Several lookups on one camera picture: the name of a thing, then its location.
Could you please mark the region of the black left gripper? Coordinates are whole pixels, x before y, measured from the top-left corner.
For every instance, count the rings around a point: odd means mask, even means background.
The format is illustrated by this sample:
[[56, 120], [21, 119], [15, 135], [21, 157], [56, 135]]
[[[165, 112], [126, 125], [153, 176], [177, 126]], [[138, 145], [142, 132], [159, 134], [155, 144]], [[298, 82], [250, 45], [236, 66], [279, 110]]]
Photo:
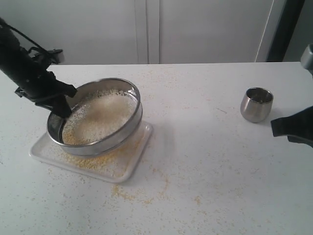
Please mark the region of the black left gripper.
[[53, 73], [47, 71], [51, 63], [47, 56], [14, 56], [17, 70], [15, 83], [18, 85], [15, 94], [28, 98], [37, 106], [61, 118], [68, 118], [71, 108], [65, 95], [73, 98], [77, 89], [73, 85], [56, 80]]

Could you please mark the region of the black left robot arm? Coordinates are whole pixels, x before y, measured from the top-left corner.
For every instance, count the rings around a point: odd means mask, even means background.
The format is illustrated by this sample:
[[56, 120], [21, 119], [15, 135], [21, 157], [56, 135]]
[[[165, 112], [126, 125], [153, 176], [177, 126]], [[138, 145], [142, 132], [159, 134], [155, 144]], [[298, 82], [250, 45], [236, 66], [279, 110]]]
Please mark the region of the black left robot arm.
[[66, 96], [74, 97], [77, 90], [57, 80], [55, 74], [47, 70], [51, 64], [60, 64], [62, 56], [62, 49], [46, 50], [0, 20], [0, 70], [18, 86], [15, 94], [67, 118], [71, 108]]

